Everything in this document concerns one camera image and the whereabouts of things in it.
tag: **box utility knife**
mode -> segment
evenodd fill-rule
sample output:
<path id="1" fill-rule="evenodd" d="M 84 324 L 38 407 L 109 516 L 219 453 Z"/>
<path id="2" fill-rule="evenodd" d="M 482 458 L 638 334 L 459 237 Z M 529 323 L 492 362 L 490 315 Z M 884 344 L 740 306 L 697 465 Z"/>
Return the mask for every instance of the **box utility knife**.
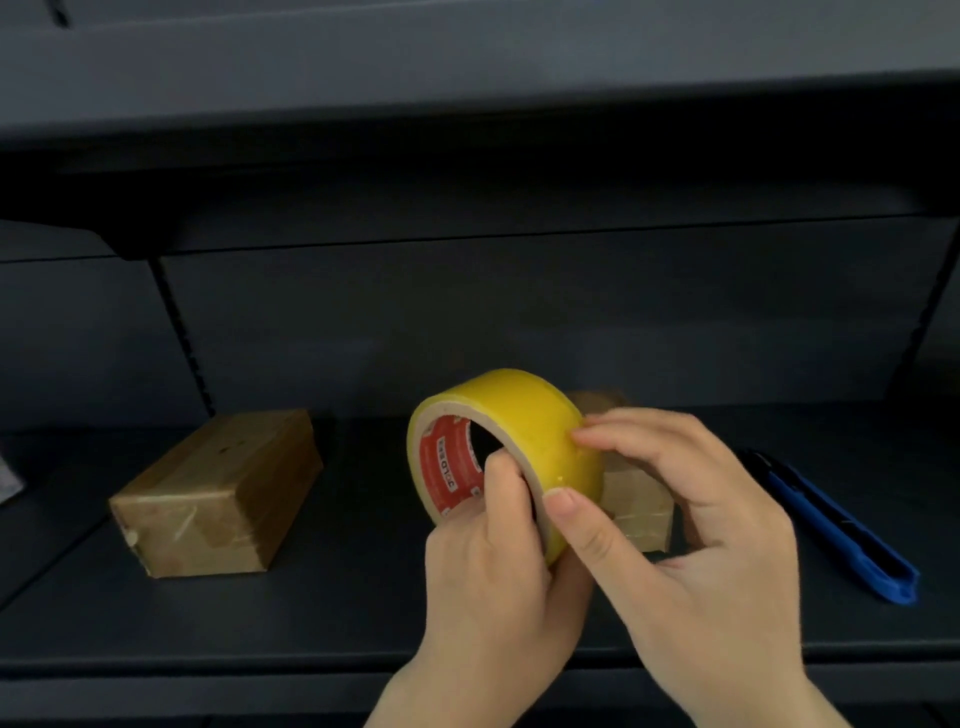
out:
<path id="1" fill-rule="evenodd" d="M 895 604 L 917 601 L 920 572 L 867 526 L 789 465 L 753 449 L 737 457 L 795 521 L 822 537 L 823 545 L 874 592 Z"/>

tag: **brown taped package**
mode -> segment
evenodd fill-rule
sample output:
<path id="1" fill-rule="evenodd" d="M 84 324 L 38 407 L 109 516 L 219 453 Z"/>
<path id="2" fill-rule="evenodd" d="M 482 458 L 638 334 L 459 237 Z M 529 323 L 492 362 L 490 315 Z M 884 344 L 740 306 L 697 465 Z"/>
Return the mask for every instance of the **brown taped package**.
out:
<path id="1" fill-rule="evenodd" d="M 570 392 L 585 415 L 599 415 L 627 401 L 619 392 Z M 604 455 L 601 507 L 640 551 L 667 551 L 673 529 L 674 499 L 670 491 L 616 452 Z"/>
<path id="2" fill-rule="evenodd" d="M 153 577 L 264 571 L 322 468 L 306 410 L 218 415 L 110 510 Z"/>

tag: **fingernail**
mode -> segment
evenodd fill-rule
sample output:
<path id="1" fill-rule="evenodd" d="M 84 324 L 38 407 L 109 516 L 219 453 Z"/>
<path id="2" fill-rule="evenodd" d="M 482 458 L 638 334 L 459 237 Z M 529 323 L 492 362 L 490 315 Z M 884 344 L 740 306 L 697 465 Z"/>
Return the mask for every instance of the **fingernail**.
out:
<path id="1" fill-rule="evenodd" d="M 551 516 L 569 516 L 580 507 L 579 495 L 569 488 L 552 488 L 543 494 L 543 507 Z"/>

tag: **red label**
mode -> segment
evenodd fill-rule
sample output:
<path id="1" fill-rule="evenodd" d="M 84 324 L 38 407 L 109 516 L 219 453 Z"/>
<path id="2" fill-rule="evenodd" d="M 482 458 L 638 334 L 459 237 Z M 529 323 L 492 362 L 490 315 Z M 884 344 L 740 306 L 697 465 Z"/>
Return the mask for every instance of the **red label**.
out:
<path id="1" fill-rule="evenodd" d="M 420 437 L 420 468 L 441 515 L 471 496 L 483 495 L 483 469 L 470 442 L 470 420 L 443 415 Z"/>

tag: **packing tape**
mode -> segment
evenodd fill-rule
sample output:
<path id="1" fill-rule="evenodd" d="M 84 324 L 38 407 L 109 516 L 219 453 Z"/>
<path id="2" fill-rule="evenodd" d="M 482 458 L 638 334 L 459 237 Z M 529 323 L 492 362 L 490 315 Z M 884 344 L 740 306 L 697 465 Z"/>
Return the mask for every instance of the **packing tape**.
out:
<path id="1" fill-rule="evenodd" d="M 483 494 L 483 463 L 474 451 L 474 425 L 516 459 L 530 488 L 546 563 L 566 543 L 543 510 L 543 493 L 572 488 L 593 501 L 603 492 L 603 459 L 578 448 L 569 431 L 580 410 L 538 376 L 497 369 L 425 400 L 407 428 L 407 459 L 417 493 L 434 523 L 468 497 Z"/>

